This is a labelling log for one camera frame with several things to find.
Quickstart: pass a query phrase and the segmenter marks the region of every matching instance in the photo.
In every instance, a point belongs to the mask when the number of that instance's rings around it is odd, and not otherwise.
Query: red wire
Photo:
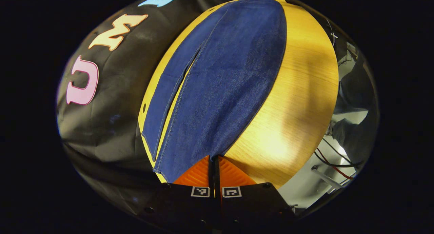
[[[322,155],[322,152],[320,151],[320,149],[316,148],[318,150],[318,152],[321,154],[321,156],[324,158],[324,161],[327,163],[330,163],[325,157],[324,155]],[[339,172],[341,175],[343,175],[345,178],[347,179],[352,179],[353,177],[346,175],[344,172],[341,172],[338,168],[336,168],[335,166],[332,166],[333,169],[335,169],[337,172]]]

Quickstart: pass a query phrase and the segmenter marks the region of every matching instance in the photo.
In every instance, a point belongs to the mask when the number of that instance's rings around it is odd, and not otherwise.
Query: wooden table
[[[338,66],[332,44],[319,23],[303,8],[285,0],[276,1],[282,4],[287,18],[282,65],[269,96],[225,158],[256,183],[271,182],[279,188],[306,163],[327,129],[338,93]],[[161,73],[177,47],[197,24],[223,5],[202,13],[174,41],[152,76],[142,107],[151,101]],[[140,131],[146,112],[147,108],[138,117]],[[168,123],[166,120],[162,135]],[[142,140],[154,166],[143,137]],[[165,182],[160,174],[157,176]]]

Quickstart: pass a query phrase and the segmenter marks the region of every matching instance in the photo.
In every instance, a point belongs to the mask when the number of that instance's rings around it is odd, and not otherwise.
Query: black background
[[[94,27],[135,0],[3,1],[2,26],[8,31],[3,50],[11,55],[3,61],[13,61],[12,68],[4,67],[3,79],[4,98],[11,99],[3,103],[9,104],[3,108],[0,187],[6,194],[1,207],[6,219],[0,220],[6,233],[155,231],[82,180],[62,151],[56,128],[57,82],[68,58]],[[432,53],[432,30],[426,26],[432,22],[432,0],[301,1],[332,19],[364,52],[375,72],[382,118],[374,153],[358,179],[290,231],[428,232],[423,224],[429,205],[422,198],[430,196],[429,181],[422,180],[422,171],[429,165],[420,157],[429,154],[422,144],[432,132],[416,126],[430,123],[421,120],[431,90],[422,82],[432,68],[420,64],[431,60],[424,55]],[[409,114],[415,111],[418,116]]]

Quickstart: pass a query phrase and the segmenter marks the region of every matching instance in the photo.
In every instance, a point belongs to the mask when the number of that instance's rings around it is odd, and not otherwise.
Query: hole
[[[146,213],[148,213],[148,214],[153,214],[153,213],[155,212],[154,209],[151,208],[151,207],[146,207],[146,208],[144,208],[144,211],[145,211]]]

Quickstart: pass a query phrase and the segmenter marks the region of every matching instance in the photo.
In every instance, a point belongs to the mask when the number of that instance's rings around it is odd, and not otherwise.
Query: yellow letter
[[[102,45],[109,47],[109,50],[115,50],[121,43],[123,36],[119,36],[125,33],[129,33],[130,29],[125,24],[129,24],[131,27],[140,24],[147,15],[142,16],[127,16],[126,14],[120,16],[113,21],[114,28],[99,34],[92,43],[89,45],[89,49],[95,45]]]

